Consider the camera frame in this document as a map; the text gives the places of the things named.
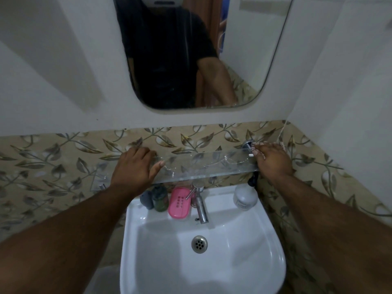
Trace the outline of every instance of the white bottle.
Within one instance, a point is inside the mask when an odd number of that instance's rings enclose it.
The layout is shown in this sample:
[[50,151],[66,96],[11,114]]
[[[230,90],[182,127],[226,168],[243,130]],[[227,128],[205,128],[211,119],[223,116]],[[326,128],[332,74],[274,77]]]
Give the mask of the white bottle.
[[234,190],[234,204],[242,210],[249,210],[254,207],[259,199],[256,189],[252,186],[251,180],[248,183],[238,185]]

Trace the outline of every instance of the glass shelf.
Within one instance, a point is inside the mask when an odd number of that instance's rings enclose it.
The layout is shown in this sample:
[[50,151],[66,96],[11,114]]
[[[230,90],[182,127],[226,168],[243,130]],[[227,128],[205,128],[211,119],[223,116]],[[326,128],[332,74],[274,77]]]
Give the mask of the glass shelf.
[[[256,159],[249,157],[248,149],[155,157],[152,164],[158,161],[165,161],[165,166],[156,176],[154,183],[177,182],[258,171]],[[91,184],[91,191],[100,191],[102,188],[110,186],[110,180],[116,165],[117,161],[98,164]]]

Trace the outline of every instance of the hand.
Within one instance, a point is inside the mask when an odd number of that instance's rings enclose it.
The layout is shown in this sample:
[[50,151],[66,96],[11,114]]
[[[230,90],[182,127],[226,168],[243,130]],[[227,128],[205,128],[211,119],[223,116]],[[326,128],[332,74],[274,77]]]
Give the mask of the hand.
[[150,169],[155,155],[156,152],[147,147],[130,148],[122,153],[113,172],[110,188],[117,188],[132,197],[139,196],[152,184],[165,165],[160,161]]
[[264,145],[253,144],[253,146],[265,156],[264,159],[257,150],[252,151],[260,172],[271,183],[281,176],[294,174],[291,160],[280,145],[265,143]]

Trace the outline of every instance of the mirror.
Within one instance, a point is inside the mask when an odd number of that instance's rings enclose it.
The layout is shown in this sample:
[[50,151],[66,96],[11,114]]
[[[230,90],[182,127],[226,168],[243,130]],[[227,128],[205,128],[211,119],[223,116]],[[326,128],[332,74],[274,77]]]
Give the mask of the mirror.
[[257,97],[291,0],[114,0],[130,80],[156,109]]

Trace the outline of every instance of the soap dispenser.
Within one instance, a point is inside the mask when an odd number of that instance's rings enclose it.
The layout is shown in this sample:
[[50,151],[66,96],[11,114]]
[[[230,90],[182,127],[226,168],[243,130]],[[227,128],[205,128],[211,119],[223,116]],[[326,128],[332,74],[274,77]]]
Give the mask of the soap dispenser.
[[259,199],[255,189],[258,174],[258,172],[254,172],[247,184],[240,184],[235,188],[233,200],[239,209],[249,210],[256,205]]

